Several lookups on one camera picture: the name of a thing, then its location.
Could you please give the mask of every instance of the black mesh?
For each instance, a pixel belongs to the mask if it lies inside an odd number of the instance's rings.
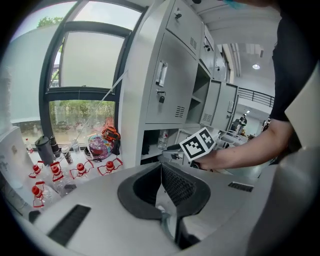
[[[161,177],[162,185],[176,207],[195,193],[196,187],[190,181],[164,165]]]
[[[133,191],[138,198],[155,206],[157,192],[161,185],[161,166],[138,178],[133,184]]]

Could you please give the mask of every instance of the glass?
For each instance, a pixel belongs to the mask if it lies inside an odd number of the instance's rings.
[[[75,3],[73,1],[54,4],[31,13],[16,30],[11,41],[37,28],[60,23]]]
[[[36,140],[43,135],[41,123],[39,120],[16,122],[16,123],[13,123],[13,125],[20,127],[20,130],[22,133],[22,139],[25,145],[26,145],[26,139],[28,139],[31,145],[35,145]]]
[[[123,42],[109,34],[68,33],[59,72],[61,87],[111,88]]]
[[[12,123],[40,120],[39,82],[49,43],[58,25],[42,27],[13,40],[5,51],[0,74],[8,73]]]
[[[75,17],[74,21],[101,22],[133,30],[141,13],[130,8],[90,1]]]
[[[50,120],[57,144],[71,145],[71,140],[78,138],[84,146],[87,136],[101,133],[107,126],[114,126],[115,103],[103,101],[94,113],[91,121],[84,127],[91,113],[99,104],[99,100],[56,100],[50,101]]]

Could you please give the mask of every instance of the window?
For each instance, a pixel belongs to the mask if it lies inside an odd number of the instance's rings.
[[[26,144],[26,139],[28,139],[28,141],[34,145],[36,140],[43,134],[40,120],[16,122],[13,123],[13,125],[20,127],[24,144]]]
[[[106,2],[89,2],[74,21],[101,22],[133,30],[141,12]]]
[[[84,128],[90,114],[96,109],[99,100],[56,100],[49,103],[53,134],[59,145],[71,144]],[[114,126],[115,103],[103,101],[83,129],[78,138],[79,144],[87,143],[87,136],[101,133],[107,126]]]
[[[58,24],[67,15],[75,3],[76,2],[73,1],[54,4],[31,13],[16,30],[11,41],[35,29]]]
[[[68,33],[63,48],[61,87],[111,88],[123,42],[123,38],[109,34]]]
[[[78,141],[84,146],[88,135],[118,126],[121,82],[110,88],[124,72],[145,11],[127,4],[78,1],[50,42],[38,98],[43,133],[54,135],[58,145],[70,145],[82,130]]]

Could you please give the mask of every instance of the hand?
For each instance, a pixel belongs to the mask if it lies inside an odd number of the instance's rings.
[[[206,154],[196,160],[197,163],[200,164],[200,168],[202,170],[209,171],[211,169],[215,169],[214,167],[215,154],[216,154],[215,151],[211,151],[209,154]]]

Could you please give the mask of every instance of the white plastic panel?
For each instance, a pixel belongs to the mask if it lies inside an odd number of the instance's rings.
[[[58,25],[49,25],[27,32],[13,40],[6,49],[1,69],[7,69],[11,80],[9,91],[12,123],[40,120],[40,75],[49,43],[57,27]]]
[[[182,0],[176,0],[166,28],[176,35],[198,57],[202,23],[195,12]]]
[[[61,86],[111,88],[123,42],[108,34],[70,32],[63,50]]]
[[[140,12],[121,5],[90,1],[78,13],[74,21],[108,23],[134,30],[140,15]]]

